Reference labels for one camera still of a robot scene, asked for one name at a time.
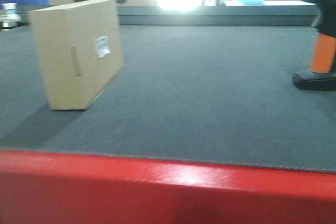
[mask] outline conveyor belt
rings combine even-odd
[[[121,26],[125,69],[51,111],[28,26],[0,33],[0,148],[336,171],[336,93],[296,89],[309,27]]]

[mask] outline table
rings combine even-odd
[[[149,223],[175,223],[171,215],[217,223],[231,214],[235,223],[335,221],[336,93],[291,83],[310,65],[315,29],[121,26],[121,35],[125,69],[92,107],[51,111],[29,26],[0,34],[5,218],[36,220],[59,206],[52,223],[78,221],[90,198],[109,220],[131,206],[134,219]],[[11,215],[21,197],[29,200]],[[209,204],[212,217],[196,202]]]

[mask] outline barcode scanner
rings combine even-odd
[[[319,8],[319,15],[312,24],[319,36],[310,69],[295,73],[293,83],[303,90],[336,90],[336,0],[302,1]]]

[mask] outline label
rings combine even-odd
[[[109,46],[108,46],[108,41],[109,41],[109,37],[108,36],[102,36],[99,37],[98,39],[94,40],[95,43],[95,49],[96,49],[96,53],[98,58],[102,58],[105,55],[109,54],[111,52]]]

